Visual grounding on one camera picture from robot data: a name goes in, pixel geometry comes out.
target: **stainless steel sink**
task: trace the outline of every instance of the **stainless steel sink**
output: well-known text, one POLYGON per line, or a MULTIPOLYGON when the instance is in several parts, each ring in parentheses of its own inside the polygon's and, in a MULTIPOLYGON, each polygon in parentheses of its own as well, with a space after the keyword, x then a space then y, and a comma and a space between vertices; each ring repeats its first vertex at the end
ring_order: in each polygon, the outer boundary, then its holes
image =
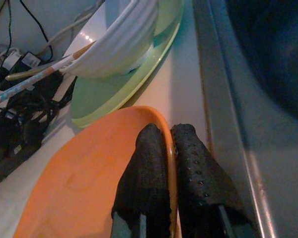
POLYGON ((298 1, 193 3, 212 152, 259 236, 298 238, 298 1))

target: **white bowl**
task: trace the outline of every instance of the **white bowl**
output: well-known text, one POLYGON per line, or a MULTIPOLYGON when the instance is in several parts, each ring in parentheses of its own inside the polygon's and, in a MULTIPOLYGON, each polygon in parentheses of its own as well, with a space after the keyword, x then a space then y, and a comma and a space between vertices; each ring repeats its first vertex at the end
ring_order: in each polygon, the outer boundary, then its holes
MULTIPOLYGON (((106 7, 115 7, 112 2, 106 7)), ((89 78, 126 73, 152 45, 157 16, 158 0, 130 0, 105 34, 62 72, 89 78)))

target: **green plate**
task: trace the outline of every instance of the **green plate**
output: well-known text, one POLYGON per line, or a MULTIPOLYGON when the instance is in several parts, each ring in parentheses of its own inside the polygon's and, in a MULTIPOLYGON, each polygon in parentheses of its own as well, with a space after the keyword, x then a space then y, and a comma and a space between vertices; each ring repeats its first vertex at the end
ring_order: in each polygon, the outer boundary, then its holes
MULTIPOLYGON (((91 79, 79 77, 76 81, 71 103, 72 121, 78 127, 86 127, 93 121, 122 107, 144 84, 159 65, 170 48, 180 27, 183 4, 174 20, 153 39, 153 49, 144 63, 127 75, 91 79)), ((159 14, 159 23, 165 23, 164 16, 159 14)))

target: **wall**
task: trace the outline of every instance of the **wall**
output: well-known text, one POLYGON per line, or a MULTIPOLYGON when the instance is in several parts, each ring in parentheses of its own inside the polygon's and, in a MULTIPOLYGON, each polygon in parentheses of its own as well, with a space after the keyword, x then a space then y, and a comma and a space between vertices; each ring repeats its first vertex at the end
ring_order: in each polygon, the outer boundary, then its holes
MULTIPOLYGON (((74 18, 88 7, 96 4, 96 0, 23 0, 31 12, 41 22, 48 38, 71 24, 74 18)), ((36 22, 26 12, 18 0, 11 0, 12 11, 12 46, 23 51, 38 53, 46 44, 36 22)), ((8 8, 7 4, 0 14, 0 43, 8 44, 8 8)), ((74 29, 74 36, 84 25, 74 29)), ((71 42, 71 31, 68 31, 53 44, 54 58, 59 58, 71 42)))

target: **orange plate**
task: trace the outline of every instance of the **orange plate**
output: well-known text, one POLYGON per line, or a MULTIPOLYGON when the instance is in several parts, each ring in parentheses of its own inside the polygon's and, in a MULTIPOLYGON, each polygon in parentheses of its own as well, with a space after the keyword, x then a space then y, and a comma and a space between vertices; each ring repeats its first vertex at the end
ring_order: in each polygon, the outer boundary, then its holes
POLYGON ((15 238, 109 238, 118 181, 138 133, 148 123, 164 134, 171 202, 171 237, 176 227, 173 141, 163 116, 150 107, 111 113, 86 128, 51 159, 39 178, 15 238))

